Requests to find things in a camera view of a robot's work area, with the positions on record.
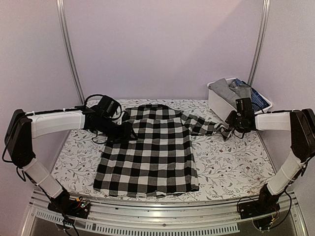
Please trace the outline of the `white plastic bin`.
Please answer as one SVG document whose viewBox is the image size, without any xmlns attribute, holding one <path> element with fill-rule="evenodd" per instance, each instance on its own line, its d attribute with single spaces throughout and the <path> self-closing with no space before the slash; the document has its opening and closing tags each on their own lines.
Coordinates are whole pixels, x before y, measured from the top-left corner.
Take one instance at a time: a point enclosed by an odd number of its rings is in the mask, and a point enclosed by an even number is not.
<svg viewBox="0 0 315 236">
<path fill-rule="evenodd" d="M 234 80 L 235 78 L 229 78 L 226 79 L 227 82 L 230 84 L 232 82 L 232 80 Z M 264 97 L 263 95 L 261 95 L 270 105 L 265 108 L 265 109 L 259 109 L 258 111 L 255 111 L 254 109 L 254 113 L 257 114 L 261 114 L 261 113 L 265 113 L 267 112 L 270 108 L 272 108 L 273 104 L 271 103 L 271 101 L 269 101 L 266 97 Z M 213 91 L 211 91 L 210 89 L 208 89 L 208 104 L 209 107 L 212 111 L 214 111 L 216 113 L 216 115 L 218 117 L 220 117 L 221 120 L 225 121 L 227 116 L 229 115 L 229 113 L 232 110 L 237 110 L 236 108 L 234 108 L 233 106 L 231 106 L 229 103 L 227 103 L 225 100 L 223 100 L 220 96 L 216 95 Z"/>
</svg>

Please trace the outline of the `black white checkered shirt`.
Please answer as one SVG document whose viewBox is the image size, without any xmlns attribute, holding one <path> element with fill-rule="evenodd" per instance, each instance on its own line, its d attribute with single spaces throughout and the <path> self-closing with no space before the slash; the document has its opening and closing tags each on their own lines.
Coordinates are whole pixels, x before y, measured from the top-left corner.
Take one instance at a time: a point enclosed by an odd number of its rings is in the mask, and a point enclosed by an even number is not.
<svg viewBox="0 0 315 236">
<path fill-rule="evenodd" d="M 136 139 L 106 141 L 93 182 L 95 191 L 108 196 L 167 196 L 198 191 L 199 182 L 192 148 L 193 136 L 231 131 L 222 123 L 148 104 L 128 108 L 124 121 Z"/>
</svg>

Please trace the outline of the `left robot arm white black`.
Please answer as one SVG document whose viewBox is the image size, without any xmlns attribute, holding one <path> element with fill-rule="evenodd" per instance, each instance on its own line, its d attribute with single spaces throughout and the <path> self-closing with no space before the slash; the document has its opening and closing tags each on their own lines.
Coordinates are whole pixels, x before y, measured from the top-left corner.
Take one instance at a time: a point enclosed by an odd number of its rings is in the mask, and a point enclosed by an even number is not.
<svg viewBox="0 0 315 236">
<path fill-rule="evenodd" d="M 122 119 L 125 112 L 119 102 L 109 96 L 101 96 L 91 107 L 83 105 L 68 109 L 40 112 L 14 111 L 4 143 L 4 154 L 9 163 L 16 166 L 22 180 L 29 179 L 38 186 L 62 213 L 70 213 L 73 202 L 68 191 L 38 161 L 33 151 L 33 141 L 39 137 L 68 130 L 90 130 L 104 134 L 109 141 L 125 142 L 137 138 L 132 126 Z"/>
</svg>

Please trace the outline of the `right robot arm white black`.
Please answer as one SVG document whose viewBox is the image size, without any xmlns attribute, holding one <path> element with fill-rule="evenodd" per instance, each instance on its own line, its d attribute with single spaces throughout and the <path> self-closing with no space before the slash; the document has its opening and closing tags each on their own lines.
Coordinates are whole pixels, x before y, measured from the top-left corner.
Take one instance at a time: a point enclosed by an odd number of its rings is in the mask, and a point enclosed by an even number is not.
<svg viewBox="0 0 315 236">
<path fill-rule="evenodd" d="M 270 138 L 269 148 L 279 148 L 272 154 L 286 154 L 279 169 L 260 190 L 254 204 L 258 214 L 265 214 L 278 201 L 286 188 L 303 174 L 315 155 L 315 113 L 311 108 L 280 110 L 255 114 L 250 98 L 236 100 L 236 110 L 230 112 L 226 123 L 242 134 L 251 131 L 274 134 L 281 141 Z"/>
</svg>

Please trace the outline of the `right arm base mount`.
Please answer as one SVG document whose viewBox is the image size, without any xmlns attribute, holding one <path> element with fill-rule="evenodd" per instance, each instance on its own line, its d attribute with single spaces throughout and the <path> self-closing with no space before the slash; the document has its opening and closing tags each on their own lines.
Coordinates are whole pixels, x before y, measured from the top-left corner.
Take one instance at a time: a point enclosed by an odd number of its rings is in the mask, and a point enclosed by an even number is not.
<svg viewBox="0 0 315 236">
<path fill-rule="evenodd" d="M 247 219 L 276 212 L 280 210 L 278 200 L 281 194 L 282 193 L 278 195 L 272 195 L 269 189 L 267 188 L 267 184 L 265 184 L 261 188 L 257 200 L 238 203 L 237 211 L 240 214 L 241 219 Z"/>
</svg>

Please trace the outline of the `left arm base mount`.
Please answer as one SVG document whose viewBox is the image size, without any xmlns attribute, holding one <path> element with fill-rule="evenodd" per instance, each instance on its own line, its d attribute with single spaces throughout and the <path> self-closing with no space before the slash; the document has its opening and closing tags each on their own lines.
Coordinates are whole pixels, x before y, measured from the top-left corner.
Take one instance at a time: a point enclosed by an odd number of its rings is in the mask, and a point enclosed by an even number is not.
<svg viewBox="0 0 315 236">
<path fill-rule="evenodd" d="M 71 199 L 70 194 L 63 191 L 56 198 L 51 197 L 48 209 L 67 216 L 87 219 L 91 208 L 90 203 L 89 200 L 82 197 Z"/>
</svg>

